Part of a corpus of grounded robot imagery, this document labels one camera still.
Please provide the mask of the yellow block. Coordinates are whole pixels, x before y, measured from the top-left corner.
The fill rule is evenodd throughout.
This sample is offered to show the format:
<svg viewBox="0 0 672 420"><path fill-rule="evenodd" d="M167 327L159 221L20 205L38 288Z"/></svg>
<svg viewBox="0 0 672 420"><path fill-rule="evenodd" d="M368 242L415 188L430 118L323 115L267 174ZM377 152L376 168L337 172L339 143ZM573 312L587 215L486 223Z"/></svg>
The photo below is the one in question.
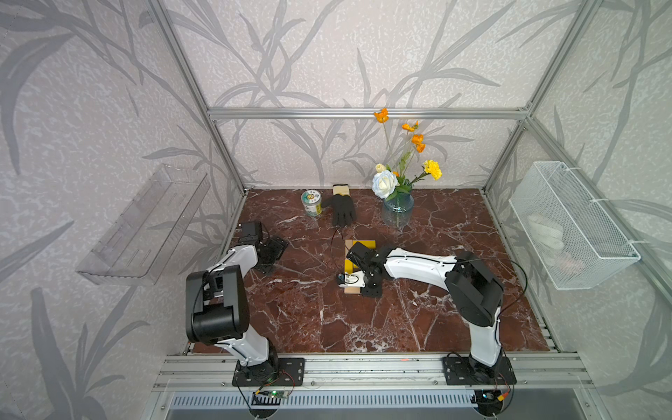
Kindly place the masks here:
<svg viewBox="0 0 672 420"><path fill-rule="evenodd" d="M353 274L355 272L355 265L348 259L345 260L344 271L346 274Z"/></svg>
<svg viewBox="0 0 672 420"><path fill-rule="evenodd" d="M361 243L363 246L371 250L376 248L376 242L374 240L353 241L353 246L355 246L356 243Z"/></svg>

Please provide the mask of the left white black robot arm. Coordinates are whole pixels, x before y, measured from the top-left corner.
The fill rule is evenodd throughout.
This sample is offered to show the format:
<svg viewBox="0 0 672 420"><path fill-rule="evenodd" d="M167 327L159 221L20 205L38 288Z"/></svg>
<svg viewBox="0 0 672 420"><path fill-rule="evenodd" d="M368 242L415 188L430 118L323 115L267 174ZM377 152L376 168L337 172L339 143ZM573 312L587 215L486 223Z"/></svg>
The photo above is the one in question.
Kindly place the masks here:
<svg viewBox="0 0 672 420"><path fill-rule="evenodd" d="M185 280L185 333L192 343L227 350L243 369L275 372L279 358L271 342L250 321L244 276L258 264L252 244L231 248L207 271Z"/></svg>

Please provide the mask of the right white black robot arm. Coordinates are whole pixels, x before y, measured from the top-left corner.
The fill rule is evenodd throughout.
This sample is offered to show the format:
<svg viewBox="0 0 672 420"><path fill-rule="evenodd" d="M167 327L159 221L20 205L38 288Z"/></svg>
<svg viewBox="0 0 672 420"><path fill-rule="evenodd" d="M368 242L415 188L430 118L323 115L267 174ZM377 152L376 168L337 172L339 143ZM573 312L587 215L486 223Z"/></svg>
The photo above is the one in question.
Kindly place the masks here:
<svg viewBox="0 0 672 420"><path fill-rule="evenodd" d="M403 248L375 250L355 243L348 250L346 260L353 264L353 268L339 274L339 286L358 288L365 297L380 297L383 281L399 278L445 290L469 325L472 365L491 369L502 358L500 316L504 286L474 254L462 252L439 257Z"/></svg>

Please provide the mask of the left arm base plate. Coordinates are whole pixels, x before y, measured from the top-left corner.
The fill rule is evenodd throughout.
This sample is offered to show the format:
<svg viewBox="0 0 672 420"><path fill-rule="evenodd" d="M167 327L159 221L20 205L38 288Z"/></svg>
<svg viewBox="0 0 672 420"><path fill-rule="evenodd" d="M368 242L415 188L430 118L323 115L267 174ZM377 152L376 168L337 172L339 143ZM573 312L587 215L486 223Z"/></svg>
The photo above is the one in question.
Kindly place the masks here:
<svg viewBox="0 0 672 420"><path fill-rule="evenodd" d="M290 386L303 385L306 373L305 358L285 358L269 360L259 365L245 367L236 362L232 379L234 387Z"/></svg>

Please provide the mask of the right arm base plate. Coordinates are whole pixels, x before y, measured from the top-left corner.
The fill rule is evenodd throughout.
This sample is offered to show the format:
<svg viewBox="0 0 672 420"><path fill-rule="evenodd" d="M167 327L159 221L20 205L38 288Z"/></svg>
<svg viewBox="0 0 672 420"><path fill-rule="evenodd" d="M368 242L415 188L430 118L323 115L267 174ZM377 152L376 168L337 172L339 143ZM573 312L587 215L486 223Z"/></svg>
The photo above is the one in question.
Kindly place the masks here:
<svg viewBox="0 0 672 420"><path fill-rule="evenodd" d="M451 386L516 385L517 379L509 358L503 353L493 367L477 362L471 356L450 353L441 359L444 379Z"/></svg>

